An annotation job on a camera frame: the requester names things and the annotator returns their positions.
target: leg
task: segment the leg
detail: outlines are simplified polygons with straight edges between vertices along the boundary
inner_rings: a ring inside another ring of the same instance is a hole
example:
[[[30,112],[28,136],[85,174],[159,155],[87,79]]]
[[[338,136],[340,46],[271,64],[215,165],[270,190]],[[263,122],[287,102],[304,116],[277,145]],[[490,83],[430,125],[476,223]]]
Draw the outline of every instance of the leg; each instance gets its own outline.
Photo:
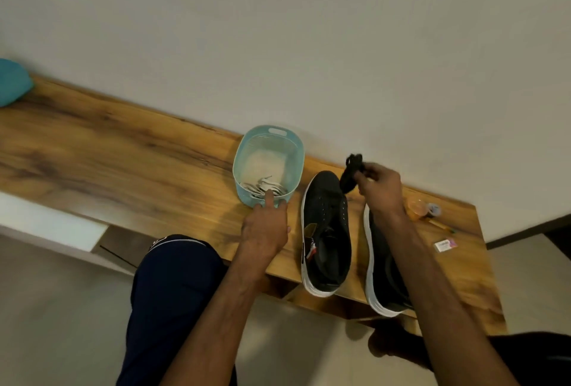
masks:
[[[225,270],[206,242],[175,234],[153,244],[133,281],[118,386],[159,384]],[[231,384],[236,384],[235,370]]]
[[[528,332],[489,340],[521,386],[556,384],[571,373],[571,336]],[[376,357],[398,356],[432,370],[422,337],[406,332],[397,319],[375,324],[369,349]]]

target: wood grain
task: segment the wood grain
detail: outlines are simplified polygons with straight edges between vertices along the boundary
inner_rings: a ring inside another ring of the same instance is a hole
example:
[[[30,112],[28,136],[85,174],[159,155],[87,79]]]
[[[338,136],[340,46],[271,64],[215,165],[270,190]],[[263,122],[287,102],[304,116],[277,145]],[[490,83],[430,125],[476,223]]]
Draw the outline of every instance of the wood grain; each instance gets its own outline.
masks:
[[[159,238],[180,233],[208,241],[231,260],[249,208],[236,195],[232,162],[240,136],[39,76],[21,100],[0,109],[0,190]],[[268,273],[300,282],[300,202],[319,171],[343,168],[306,156],[289,202],[288,244]],[[459,247],[437,255],[452,285],[489,333],[505,332],[492,269],[474,206],[414,188],[442,207]],[[365,302],[368,248],[364,200],[348,195],[351,270],[339,295]],[[427,244],[449,236],[418,223]]]

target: left hand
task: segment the left hand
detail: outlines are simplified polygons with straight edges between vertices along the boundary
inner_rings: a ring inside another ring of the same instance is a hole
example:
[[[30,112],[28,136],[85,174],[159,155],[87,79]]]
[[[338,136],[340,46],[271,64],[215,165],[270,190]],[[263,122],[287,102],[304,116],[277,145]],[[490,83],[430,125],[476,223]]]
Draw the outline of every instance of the left hand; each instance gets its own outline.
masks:
[[[242,224],[241,242],[234,261],[248,263],[261,278],[274,257],[287,243],[291,230],[287,225],[287,202],[274,207],[274,193],[266,191],[265,205],[256,204]]]

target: white wall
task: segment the white wall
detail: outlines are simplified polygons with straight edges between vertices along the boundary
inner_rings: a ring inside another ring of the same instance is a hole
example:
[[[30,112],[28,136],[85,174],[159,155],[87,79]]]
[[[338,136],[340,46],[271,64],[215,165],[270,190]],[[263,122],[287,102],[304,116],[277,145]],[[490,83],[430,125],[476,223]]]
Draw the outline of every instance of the white wall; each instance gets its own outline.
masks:
[[[571,212],[570,0],[0,0],[28,68],[245,132],[294,128],[477,205]]]

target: dark blue pants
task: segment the dark blue pants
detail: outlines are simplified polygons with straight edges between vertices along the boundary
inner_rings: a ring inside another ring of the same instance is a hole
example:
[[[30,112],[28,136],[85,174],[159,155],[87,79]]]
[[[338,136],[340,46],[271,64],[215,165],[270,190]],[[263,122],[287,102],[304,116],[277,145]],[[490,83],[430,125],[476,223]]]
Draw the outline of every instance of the dark blue pants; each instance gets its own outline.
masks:
[[[225,272],[220,256],[201,240],[174,234],[151,246],[133,280],[118,386],[160,383]]]

